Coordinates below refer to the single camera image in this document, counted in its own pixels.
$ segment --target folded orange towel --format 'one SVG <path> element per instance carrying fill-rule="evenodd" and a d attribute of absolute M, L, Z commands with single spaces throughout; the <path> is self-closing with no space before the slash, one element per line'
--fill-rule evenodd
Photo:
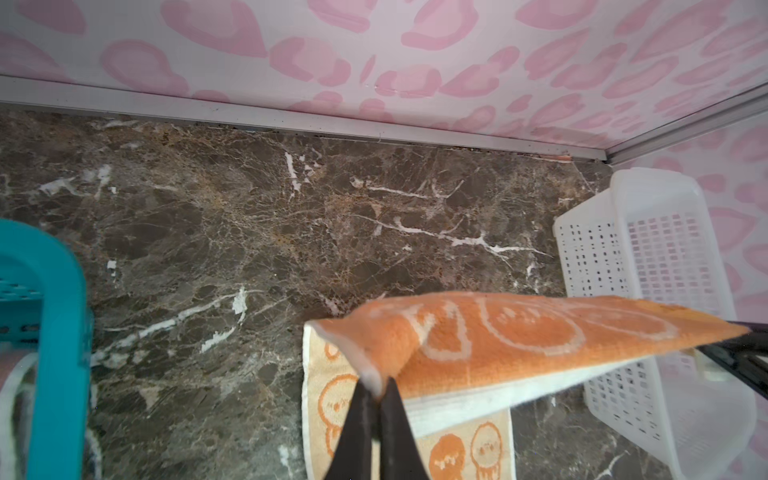
<path fill-rule="evenodd" d="M 636 359 L 739 336 L 745 327 L 618 296 L 447 292 L 368 302 L 310 323 L 376 395 L 430 396 Z"/>

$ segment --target cloth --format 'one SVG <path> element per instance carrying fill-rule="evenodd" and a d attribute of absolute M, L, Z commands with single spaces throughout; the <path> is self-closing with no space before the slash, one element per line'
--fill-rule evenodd
<path fill-rule="evenodd" d="M 345 318 L 308 324 L 338 347 L 372 393 L 381 395 L 391 376 L 404 399 L 628 361 L 748 331 L 647 300 L 469 292 L 373 300 Z"/>
<path fill-rule="evenodd" d="M 304 329 L 302 424 L 309 480 L 322 480 L 330 466 L 357 375 L 341 352 Z M 509 409 L 416 439 L 432 480 L 515 480 L 515 447 Z M 379 478 L 374 446 L 372 479 Z"/>

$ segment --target brown marble surface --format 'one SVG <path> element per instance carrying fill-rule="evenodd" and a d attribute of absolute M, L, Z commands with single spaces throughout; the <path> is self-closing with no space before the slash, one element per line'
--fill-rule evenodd
<path fill-rule="evenodd" d="M 305 478 L 303 321 L 381 295 L 563 296 L 552 223 L 610 175 L 126 118 L 4 111 L 0 134 L 0 215 L 65 242 L 88 281 L 85 478 Z M 669 478 L 581 389 L 513 420 L 521 479 Z"/>

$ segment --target pink patterned wall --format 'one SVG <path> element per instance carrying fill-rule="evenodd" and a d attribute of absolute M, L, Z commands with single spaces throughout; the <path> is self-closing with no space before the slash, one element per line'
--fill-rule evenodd
<path fill-rule="evenodd" d="M 629 167 L 699 182 L 739 320 L 768 323 L 768 113 L 621 165 Z"/>
<path fill-rule="evenodd" d="M 768 81 L 765 0 L 8 0 L 0 74 L 608 147 Z"/>

